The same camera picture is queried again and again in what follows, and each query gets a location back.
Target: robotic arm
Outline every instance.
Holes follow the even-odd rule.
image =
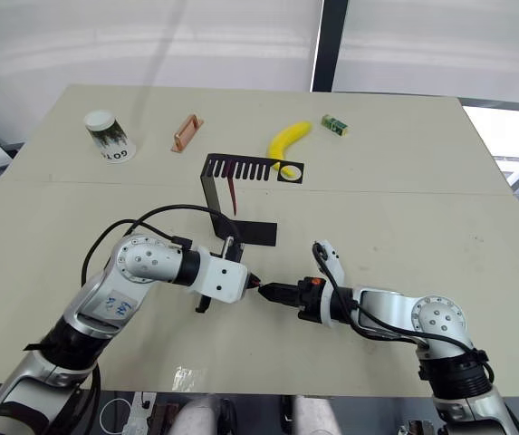
[[[28,354],[0,387],[0,433],[44,434],[63,419],[62,409],[156,282],[229,304],[241,299],[249,278],[256,278],[226,259],[232,245],[228,237],[221,256],[214,256],[201,246],[190,250],[157,237],[124,237],[106,268],[88,280],[41,342],[25,349]],[[237,248],[240,253],[243,247]]]
[[[327,281],[305,277],[297,285],[263,285],[259,293],[269,301],[299,307],[303,320],[331,327],[350,324],[371,340],[415,343],[418,374],[430,383],[438,415],[446,423],[439,433],[519,435],[485,375],[485,368],[490,371],[486,354],[470,341],[460,307],[444,296],[406,297],[377,288],[341,287],[344,273],[333,246],[316,242],[313,253]]]

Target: tabletop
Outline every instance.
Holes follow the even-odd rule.
[[[112,110],[137,142],[132,160],[111,165],[93,148],[82,118],[98,108]],[[189,113],[205,124],[173,153],[172,135]],[[321,127],[326,113],[350,133]],[[519,395],[519,202],[457,100],[82,85],[66,90],[0,179],[0,382],[79,290],[82,260],[106,226],[160,205],[204,205],[198,175],[209,152],[264,156],[296,121],[313,123],[288,154],[305,164],[303,184],[235,182],[237,218],[278,223],[277,245],[247,245],[242,261],[266,283],[292,284],[319,274],[311,244],[328,239],[347,285],[448,296],[487,350],[501,393]],[[151,223],[221,246],[202,213]],[[91,272],[120,236],[106,238]],[[156,285],[99,359],[103,387],[429,394],[409,344],[301,321],[255,291],[206,314],[196,304],[178,286]]]

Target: small green box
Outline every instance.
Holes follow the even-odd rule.
[[[323,115],[322,126],[340,136],[345,136],[348,133],[348,126],[330,115]]]

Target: white cup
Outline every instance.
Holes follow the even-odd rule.
[[[111,111],[91,111],[84,117],[84,124],[100,154],[109,163],[122,163],[136,154],[136,146],[126,136]]]

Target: yellow banana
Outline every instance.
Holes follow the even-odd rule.
[[[297,122],[290,125],[284,130],[281,130],[271,141],[267,149],[267,157],[270,159],[285,160],[284,151],[294,142],[301,139],[312,129],[312,124],[308,121]],[[279,163],[273,165],[273,169],[279,170]],[[289,179],[295,178],[295,173],[292,169],[284,167],[282,174]]]

